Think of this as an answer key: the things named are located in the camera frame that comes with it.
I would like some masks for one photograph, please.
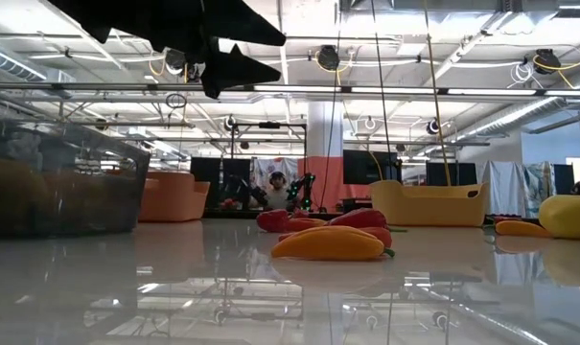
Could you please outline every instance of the ceiling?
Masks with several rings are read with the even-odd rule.
[[[336,45],[342,61],[339,73],[340,85],[379,86],[429,86],[429,49],[426,46],[426,26],[424,16],[419,11],[405,16],[386,16],[380,12],[377,21],[380,43],[379,56],[372,33],[372,16],[353,15],[342,17],[340,25],[335,24],[335,2],[331,0],[247,0],[246,3],[288,36],[284,48],[267,47],[259,44],[242,43],[244,54],[270,64],[283,72],[278,84],[329,85],[335,84],[335,73],[322,70],[312,57],[322,44]],[[434,69],[441,68],[444,61],[453,57],[458,49],[461,56],[447,71],[436,79],[438,87],[487,87],[487,88],[563,88],[558,74],[542,76],[534,74],[526,82],[514,82],[516,65],[524,57],[532,58],[539,48],[553,49],[563,65],[580,61],[580,18],[553,17],[538,25],[521,25],[520,20],[501,26],[484,37],[478,34],[494,15],[489,13],[457,12],[442,16],[440,12],[430,14],[432,25],[432,58]],[[231,47],[233,42],[221,45]],[[77,82],[131,82],[131,83],[181,83],[181,78],[162,69],[162,56],[153,52],[148,41],[126,33],[113,32],[108,42],[102,45],[104,51],[118,60],[116,63],[104,57],[87,40],[79,36],[79,31],[49,11],[37,0],[0,1],[0,46],[35,68],[58,69]],[[417,62],[420,55],[422,62]],[[287,72],[282,60],[287,61]],[[163,71],[161,76],[155,73]],[[580,66],[565,72],[569,77],[580,74]],[[22,81],[0,71],[0,81]],[[172,110],[159,103],[87,103],[84,109],[77,109],[71,115],[73,121],[90,121],[105,117],[113,121],[143,122],[155,124],[160,118],[180,122],[185,119],[196,128],[147,127],[149,136],[217,138],[223,136],[222,121],[228,114],[242,122],[261,121],[305,123],[308,116],[308,102],[313,99],[300,94],[285,94],[283,97],[263,98],[255,103],[245,100],[253,93],[231,93],[221,95],[220,102],[205,100],[198,92],[186,93],[188,105]],[[32,96],[12,93],[12,97]],[[369,129],[365,123],[374,120],[382,124],[383,104],[381,98],[340,97],[345,113],[345,136],[352,138],[358,134],[383,136],[383,127]],[[511,103],[502,100],[458,98],[445,99],[439,104],[441,121],[450,124],[448,133],[469,127],[488,115],[501,110]],[[58,114],[58,103],[40,98],[32,105]],[[64,109],[75,110],[81,103],[66,102]],[[386,118],[389,122],[391,140],[415,140],[428,138],[426,122],[435,116],[433,99],[411,96],[395,98],[385,102]],[[107,134],[118,135],[118,128],[112,127]],[[278,134],[257,134],[258,138],[289,138],[286,131]],[[220,154],[204,142],[182,145],[189,154]],[[291,154],[302,151],[300,144],[278,144],[274,148],[252,145],[244,153]]]

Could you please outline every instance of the yellow pillow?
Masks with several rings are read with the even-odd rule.
[[[558,239],[580,240],[580,195],[555,195],[541,204],[539,222]]]

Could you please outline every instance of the hanging cable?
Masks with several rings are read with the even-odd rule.
[[[536,64],[537,66],[539,66],[539,67],[543,67],[543,68],[546,68],[546,69],[548,69],[548,70],[552,70],[552,71],[567,71],[567,70],[569,70],[569,69],[571,69],[571,68],[575,68],[575,67],[579,67],[579,66],[580,66],[580,61],[579,61],[579,62],[577,62],[577,63],[573,63],[573,64],[572,64],[572,65],[570,65],[570,66],[564,66],[564,67],[554,67],[554,66],[547,66],[546,64],[542,64],[542,63],[538,62],[538,61],[537,61],[537,58],[538,58],[538,57],[539,57],[539,56],[535,56],[535,57],[533,57],[533,58],[532,58],[532,62],[533,62],[534,64]]]
[[[383,93],[383,69],[382,69],[382,54],[379,49],[379,35],[377,34],[377,16],[375,15],[375,0],[370,0],[371,11],[373,13],[373,25],[375,27],[375,46],[377,47],[377,61],[379,62],[379,84],[382,89],[382,107],[383,107],[383,126],[385,128],[385,145],[387,146],[387,159],[389,164],[392,164],[392,149],[389,144],[389,132],[387,129],[387,111],[385,110],[385,94]]]
[[[338,36],[336,37],[336,48],[339,49],[340,46],[340,18],[338,19]],[[323,189],[321,191],[321,199],[320,201],[320,211],[321,209],[324,208],[324,196],[326,195],[326,187],[328,186],[328,169],[330,168],[330,148],[332,146],[332,134],[333,134],[333,130],[335,128],[335,105],[336,105],[336,87],[338,86],[338,67],[336,68],[336,73],[335,73],[335,83],[334,83],[334,92],[332,94],[332,119],[330,121],[330,135],[328,136],[328,153],[326,154],[326,173],[324,175],[324,186]]]
[[[568,87],[570,87],[571,89],[575,88],[575,86],[573,86],[573,84],[570,83],[570,81],[568,81],[567,77],[565,77],[565,75],[562,73],[562,71],[558,71],[558,74],[560,75],[560,77],[562,77],[562,80],[565,81],[565,83],[568,85]]]
[[[447,185],[451,187],[452,178],[450,177],[450,166],[447,162],[447,154],[445,153],[445,142],[443,141],[443,129],[441,128],[441,111],[439,109],[439,98],[436,92],[436,76],[434,75],[434,63],[432,62],[432,37],[430,36],[430,23],[428,17],[428,0],[424,0],[424,17],[426,18],[426,42],[428,44],[429,60],[430,60],[430,74],[432,76],[432,94],[434,95],[434,107],[436,109],[436,124],[439,126],[439,142],[441,143],[441,150],[443,151],[443,164],[445,165],[445,178]]]
[[[149,69],[157,77],[160,77],[161,75],[164,74],[165,67],[166,67],[166,52],[164,52],[164,59],[162,59],[162,68],[159,70],[159,72],[157,72],[153,69],[153,64],[151,63],[151,60],[149,61]]]

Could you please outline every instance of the black hanging object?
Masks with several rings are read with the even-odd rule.
[[[104,124],[106,123],[105,119],[96,119],[96,123]],[[96,126],[97,130],[107,130],[108,126]]]
[[[338,58],[338,53],[336,52],[335,46],[321,46],[319,54],[317,55],[317,62],[326,71],[334,72],[340,65],[340,58]]]
[[[551,49],[537,49],[537,58],[535,61],[542,65],[554,68],[560,68],[562,66],[560,60],[554,55],[554,52]],[[555,73],[556,70],[542,67],[535,63],[535,72],[542,75],[550,75]]]

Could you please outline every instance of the glossy white floor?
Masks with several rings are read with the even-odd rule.
[[[374,263],[272,261],[252,220],[0,241],[0,344],[580,344],[580,242],[393,238]]]

